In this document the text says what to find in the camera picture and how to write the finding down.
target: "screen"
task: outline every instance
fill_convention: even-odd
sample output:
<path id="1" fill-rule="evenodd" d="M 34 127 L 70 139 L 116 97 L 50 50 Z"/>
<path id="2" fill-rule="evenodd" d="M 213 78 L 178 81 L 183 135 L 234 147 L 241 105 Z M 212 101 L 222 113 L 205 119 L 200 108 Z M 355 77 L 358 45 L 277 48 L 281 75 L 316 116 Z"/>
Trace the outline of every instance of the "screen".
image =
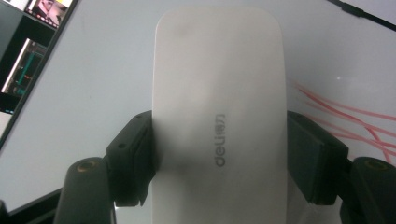
<path id="1" fill-rule="evenodd" d="M 26 39 L 1 92 L 22 97 L 46 50 L 46 47 Z"/>
<path id="2" fill-rule="evenodd" d="M 73 0 L 31 0 L 25 11 L 44 23 L 58 28 Z"/>

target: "white plastic casing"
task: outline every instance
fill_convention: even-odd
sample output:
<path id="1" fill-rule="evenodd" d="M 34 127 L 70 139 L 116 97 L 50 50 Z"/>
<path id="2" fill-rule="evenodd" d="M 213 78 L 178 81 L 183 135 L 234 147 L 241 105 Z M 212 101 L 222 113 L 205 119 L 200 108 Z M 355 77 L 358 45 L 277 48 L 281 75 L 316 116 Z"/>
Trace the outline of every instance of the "white plastic casing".
<path id="1" fill-rule="evenodd" d="M 276 20 L 182 7 L 160 20 L 154 224 L 285 223 L 286 89 Z"/>

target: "white surface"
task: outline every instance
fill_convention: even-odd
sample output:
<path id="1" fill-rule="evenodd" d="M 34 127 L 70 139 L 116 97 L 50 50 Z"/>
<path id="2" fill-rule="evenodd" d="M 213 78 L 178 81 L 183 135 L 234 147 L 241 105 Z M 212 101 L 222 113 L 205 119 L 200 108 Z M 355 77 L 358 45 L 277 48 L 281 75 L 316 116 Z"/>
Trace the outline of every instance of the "white surface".
<path id="1" fill-rule="evenodd" d="M 166 11 L 186 5 L 264 8 L 282 29 L 288 79 L 343 104 L 395 113 L 396 33 L 328 1 L 84 0 L 2 149 L 0 198 L 9 209 L 59 188 L 73 162 L 103 156 L 133 115 L 151 109 L 155 27 Z M 323 114 L 302 103 L 293 88 L 288 108 Z M 394 129 L 392 122 L 379 122 Z M 341 140 L 355 154 L 376 152 Z M 150 223 L 150 201 L 129 210 L 123 219 L 130 221 L 120 223 Z M 144 215 L 135 216 L 137 210 Z M 301 203 L 289 210 L 295 213 L 288 223 L 340 223 L 337 207 Z"/>
<path id="2" fill-rule="evenodd" d="M 7 127 L 7 124 L 10 119 L 11 119 L 10 114 L 0 112 L 0 133 L 2 133 L 4 129 Z"/>
<path id="3" fill-rule="evenodd" d="M 3 0 L 7 4 L 14 6 L 15 8 L 24 11 L 29 0 Z"/>
<path id="4" fill-rule="evenodd" d="M 161 18 L 155 37 L 153 223 L 285 223 L 276 20 L 252 7 L 182 7 Z"/>

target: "deli logo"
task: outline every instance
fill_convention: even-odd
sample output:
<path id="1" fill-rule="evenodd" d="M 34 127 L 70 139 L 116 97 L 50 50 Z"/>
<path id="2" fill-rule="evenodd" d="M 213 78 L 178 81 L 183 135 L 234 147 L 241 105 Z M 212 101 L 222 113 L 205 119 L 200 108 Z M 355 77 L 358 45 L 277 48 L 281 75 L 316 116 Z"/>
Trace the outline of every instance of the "deli logo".
<path id="1" fill-rule="evenodd" d="M 218 167 L 225 165 L 225 115 L 217 114 L 215 117 L 215 164 Z"/>

